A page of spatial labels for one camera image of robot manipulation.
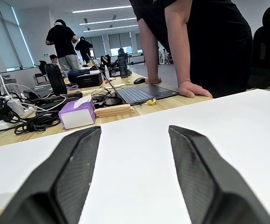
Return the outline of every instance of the white cable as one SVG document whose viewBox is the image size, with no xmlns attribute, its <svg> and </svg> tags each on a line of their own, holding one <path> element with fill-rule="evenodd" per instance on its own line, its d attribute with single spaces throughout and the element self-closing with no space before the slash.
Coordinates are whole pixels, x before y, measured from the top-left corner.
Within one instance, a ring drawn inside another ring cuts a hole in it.
<svg viewBox="0 0 270 224">
<path fill-rule="evenodd" d="M 6 89 L 2 75 L 0 75 L 0 79 L 1 79 L 1 88 L 4 87 L 6 94 L 12 99 L 13 97 L 9 94 L 9 92 Z"/>
<path fill-rule="evenodd" d="M 42 99 L 47 99 L 47 98 L 49 98 L 51 95 L 54 95 L 53 93 L 50 93 L 50 94 L 48 94 L 46 97 L 44 97 L 44 98 L 42 98 Z"/>
<path fill-rule="evenodd" d="M 18 85 L 18 86 L 23 86 L 23 87 L 29 89 L 30 91 L 32 91 L 35 95 L 37 95 L 38 98 L 41 98 L 41 96 L 38 95 L 34 90 L 30 89 L 29 87 L 27 87 L 27 86 L 25 86 L 25 85 L 21 85 L 21 84 L 17 84 L 17 83 L 9 83 L 9 84 L 5 84 L 5 86 L 6 86 L 6 85 Z"/>
<path fill-rule="evenodd" d="M 16 101 L 16 100 L 14 100 L 14 99 L 9 99 L 9 98 L 7 98 L 7 97 L 1 97 L 1 96 L 0 96 L 0 98 L 7 99 L 7 100 L 9 100 L 9 101 L 11 101 L 11 102 L 15 102 L 16 104 L 18 104 L 19 106 L 21 106 L 22 108 L 24 108 L 24 109 L 26 109 L 26 110 L 30 110 L 30 111 L 33 111 L 33 112 L 49 112 L 49 111 L 53 110 L 54 108 L 60 106 L 61 104 L 63 104 L 63 103 L 67 100 L 67 97 L 66 97 L 66 96 L 64 96 L 64 95 L 60 95 L 60 96 L 64 97 L 64 100 L 63 100 L 61 103 L 57 104 L 56 106 L 54 106 L 54 107 L 52 107 L 52 108 L 49 108 L 49 109 L 47 109 L 47 110 L 42 109 L 42 108 L 40 108 L 40 107 L 38 107 L 38 106 L 35 106 L 35 105 L 32 105 L 32 104 L 21 103 L 21 102 L 18 102 L 18 101 Z M 24 107 L 22 104 L 25 104 L 25 105 L 28 105 L 28 106 L 31 106 L 31 107 L 35 107 L 35 108 L 40 109 L 40 110 L 35 111 L 35 110 L 30 109 L 30 108 Z"/>
<path fill-rule="evenodd" d="M 15 102 L 17 105 L 21 106 L 22 108 L 24 108 L 24 109 L 26 109 L 26 110 L 30 110 L 30 111 L 34 111 L 34 112 L 49 112 L 50 110 L 53 110 L 54 108 L 60 106 L 61 104 L 63 104 L 63 103 L 67 100 L 67 97 L 66 97 L 66 96 L 60 94 L 61 97 L 64 97 L 64 100 L 63 100 L 61 103 L 57 104 L 56 106 L 54 106 L 54 107 L 52 107 L 52 108 L 49 108 L 49 109 L 47 109 L 47 110 L 42 109 L 42 108 L 40 108 L 40 107 L 38 107 L 38 106 L 35 106 L 35 105 L 32 105 L 32 104 L 21 103 L 21 102 L 18 102 L 18 101 L 16 101 L 16 100 L 14 100 L 14 98 L 11 96 L 11 94 L 10 94 L 10 93 L 8 92 L 8 90 L 6 89 L 6 85 L 5 85 L 4 80 L 3 80 L 3 77 L 2 77 L 1 75 L 0 75 L 0 78 L 1 78 L 1 83 L 2 83 L 2 86 L 1 86 L 1 87 L 4 87 L 4 89 L 5 89 L 5 91 L 6 91 L 6 94 L 10 97 L 10 98 L 6 98 L 6 97 L 1 97 L 1 96 L 0 96 L 0 98 L 4 98 L 4 99 L 7 99 L 7 100 L 10 100 L 11 102 Z M 7 85 L 13 85 L 13 84 L 14 84 L 14 85 L 24 86 L 24 85 L 21 85 L 21 84 L 15 84 L 15 83 L 7 84 Z M 39 110 L 35 111 L 35 110 L 32 110 L 32 109 L 29 109 L 29 108 L 27 108 L 27 107 L 24 107 L 22 104 L 25 104 L 25 105 L 28 105 L 28 106 L 35 107 L 35 108 L 37 108 L 37 109 L 40 109 L 40 111 L 39 111 Z"/>
</svg>

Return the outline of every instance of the white table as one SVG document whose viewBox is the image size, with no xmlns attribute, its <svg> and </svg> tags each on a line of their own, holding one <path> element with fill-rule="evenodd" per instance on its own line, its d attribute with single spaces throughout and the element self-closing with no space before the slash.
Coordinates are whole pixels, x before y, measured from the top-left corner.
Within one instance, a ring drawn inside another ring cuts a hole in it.
<svg viewBox="0 0 270 224">
<path fill-rule="evenodd" d="M 101 125 L 80 223 L 191 223 L 177 181 L 169 125 L 208 136 L 270 214 L 270 92 L 255 90 Z M 0 147 L 0 208 L 67 134 Z"/>
</svg>

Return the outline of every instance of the ceiling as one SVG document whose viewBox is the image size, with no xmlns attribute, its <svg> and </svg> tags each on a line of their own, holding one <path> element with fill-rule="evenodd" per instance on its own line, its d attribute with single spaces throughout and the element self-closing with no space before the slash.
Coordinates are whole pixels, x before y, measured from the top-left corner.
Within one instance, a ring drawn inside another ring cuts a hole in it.
<svg viewBox="0 0 270 224">
<path fill-rule="evenodd" d="M 136 33 L 139 32 L 138 26 L 112 30 L 86 32 L 86 33 L 83 32 L 87 31 L 88 29 L 95 30 L 95 29 L 109 28 L 110 25 L 112 25 L 113 28 L 137 25 L 138 23 L 136 20 L 99 23 L 85 26 L 79 25 L 80 23 L 84 23 L 84 18 L 87 19 L 87 22 L 109 21 L 113 19 L 114 15 L 116 15 L 116 20 L 133 18 L 135 17 L 135 14 L 132 8 L 113 9 L 113 10 L 75 13 L 75 14 L 72 13 L 73 11 L 86 9 L 129 6 L 130 5 L 129 0 L 28 0 L 28 1 L 4 0 L 4 1 L 14 6 L 17 10 L 33 7 L 49 7 L 53 13 L 54 18 L 56 20 L 63 19 L 78 36 L 90 37 L 90 36 L 126 33 L 130 31 L 135 31 Z"/>
</svg>

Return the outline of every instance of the computer mouse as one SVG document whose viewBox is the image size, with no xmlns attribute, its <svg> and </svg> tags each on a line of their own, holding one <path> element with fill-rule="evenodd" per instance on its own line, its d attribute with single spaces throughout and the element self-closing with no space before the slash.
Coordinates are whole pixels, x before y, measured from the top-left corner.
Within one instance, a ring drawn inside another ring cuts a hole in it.
<svg viewBox="0 0 270 224">
<path fill-rule="evenodd" d="M 138 85 L 138 84 L 141 84 L 141 83 L 145 83 L 145 78 L 143 78 L 143 77 L 137 78 L 137 79 L 134 81 L 134 84 L 135 84 L 135 85 Z"/>
</svg>

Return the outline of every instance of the gray pants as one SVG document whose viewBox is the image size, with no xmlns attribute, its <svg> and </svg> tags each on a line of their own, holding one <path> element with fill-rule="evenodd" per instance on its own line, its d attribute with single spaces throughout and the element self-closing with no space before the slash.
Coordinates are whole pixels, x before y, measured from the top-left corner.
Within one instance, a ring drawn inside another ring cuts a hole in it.
<svg viewBox="0 0 270 224">
<path fill-rule="evenodd" d="M 58 59 L 60 67 L 64 73 L 64 77 L 68 77 L 70 70 L 79 70 L 80 63 L 77 55 L 66 55 Z"/>
</svg>

